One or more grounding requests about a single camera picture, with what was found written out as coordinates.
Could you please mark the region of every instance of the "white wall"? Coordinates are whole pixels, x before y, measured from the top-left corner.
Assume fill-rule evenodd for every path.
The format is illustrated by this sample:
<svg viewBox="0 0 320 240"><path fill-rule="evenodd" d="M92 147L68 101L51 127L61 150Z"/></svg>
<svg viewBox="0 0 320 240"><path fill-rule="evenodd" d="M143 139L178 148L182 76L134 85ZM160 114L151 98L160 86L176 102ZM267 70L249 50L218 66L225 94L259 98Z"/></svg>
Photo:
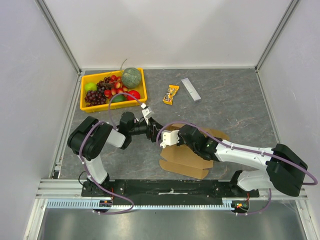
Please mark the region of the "white wall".
<svg viewBox="0 0 320 240"><path fill-rule="evenodd" d="M281 141L320 180L319 9L319 0L300 1L262 66L260 78ZM320 223L320 187L308 187L307 194Z"/></svg>
<svg viewBox="0 0 320 240"><path fill-rule="evenodd" d="M35 1L1 1L0 33L0 239L21 240L77 75Z"/></svg>
<svg viewBox="0 0 320 240"><path fill-rule="evenodd" d="M82 68L254 66L290 0L46 0Z"/></svg>

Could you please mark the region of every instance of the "metal floor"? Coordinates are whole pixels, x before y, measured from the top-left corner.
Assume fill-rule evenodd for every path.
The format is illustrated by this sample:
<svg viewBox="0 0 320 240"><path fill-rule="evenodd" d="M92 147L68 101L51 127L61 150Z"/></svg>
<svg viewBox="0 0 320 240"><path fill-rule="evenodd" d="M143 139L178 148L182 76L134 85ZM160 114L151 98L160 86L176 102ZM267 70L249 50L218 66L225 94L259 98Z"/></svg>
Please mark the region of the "metal floor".
<svg viewBox="0 0 320 240"><path fill-rule="evenodd" d="M97 73L86 71L86 75ZM230 141L255 147L273 147L276 138L268 116L266 104L254 69L155 69L144 70L148 100L155 112L154 119L164 125L172 121L188 121L201 127L225 132ZM201 103L194 104L185 91L181 79L189 78ZM166 105L162 99L169 85L181 88ZM115 121L125 111L141 117L140 107L112 110ZM108 121L107 111L85 113L77 103L71 132L88 116ZM187 176L163 170L159 166L161 149L147 140L145 135L134 136L126 150L105 145L101 158L112 179L189 179ZM230 180L237 170L250 168L236 163L216 162L207 179ZM83 166L67 147L60 171L61 179L76 179Z"/></svg>
<svg viewBox="0 0 320 240"><path fill-rule="evenodd" d="M265 201L250 202L254 211ZM306 240L295 201L273 201L262 214L218 210L135 210L97 215L47 209L38 240Z"/></svg>

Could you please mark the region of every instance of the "red apple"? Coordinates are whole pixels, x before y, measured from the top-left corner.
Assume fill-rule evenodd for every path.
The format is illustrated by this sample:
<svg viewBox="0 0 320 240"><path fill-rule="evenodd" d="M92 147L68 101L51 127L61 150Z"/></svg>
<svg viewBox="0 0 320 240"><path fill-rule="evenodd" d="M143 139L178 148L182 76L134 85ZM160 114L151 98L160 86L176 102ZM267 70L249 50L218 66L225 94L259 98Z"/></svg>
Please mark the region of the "red apple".
<svg viewBox="0 0 320 240"><path fill-rule="evenodd" d="M128 94L131 94L132 96L134 96L136 99L140 99L140 93L136 90L131 90L128 92ZM132 98L131 96L127 96L126 99L128 99L128 101L130 100L135 100L134 98Z"/></svg>

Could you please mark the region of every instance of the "cardboard piece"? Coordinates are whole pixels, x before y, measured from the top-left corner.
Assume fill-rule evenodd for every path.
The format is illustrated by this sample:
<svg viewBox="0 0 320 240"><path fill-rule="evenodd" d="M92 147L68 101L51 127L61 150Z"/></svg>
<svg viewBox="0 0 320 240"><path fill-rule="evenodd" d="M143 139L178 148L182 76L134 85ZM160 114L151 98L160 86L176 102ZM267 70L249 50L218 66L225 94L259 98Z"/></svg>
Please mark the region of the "cardboard piece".
<svg viewBox="0 0 320 240"><path fill-rule="evenodd" d="M167 128L169 131L177 130L181 128L183 124L173 124ZM210 133L212 136L229 140L228 135L219 130L210 128L203 128L205 131ZM165 160L160 159L160 167L166 171L185 175L196 179L204 179L210 168L214 166L214 161L207 161L196 155L186 145L181 146L167 146L161 152L161 157Z"/></svg>

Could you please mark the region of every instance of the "green apple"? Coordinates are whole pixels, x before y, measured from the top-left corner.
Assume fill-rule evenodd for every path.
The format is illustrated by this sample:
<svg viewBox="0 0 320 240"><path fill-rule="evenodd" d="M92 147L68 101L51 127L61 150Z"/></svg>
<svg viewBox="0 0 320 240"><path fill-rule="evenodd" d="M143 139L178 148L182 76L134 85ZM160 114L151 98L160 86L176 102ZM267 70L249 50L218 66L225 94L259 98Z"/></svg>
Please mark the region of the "green apple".
<svg viewBox="0 0 320 240"><path fill-rule="evenodd" d="M84 85L84 90L86 92L88 92L88 91L97 91L98 88L97 88L97 85L95 83L89 82L86 85Z"/></svg>

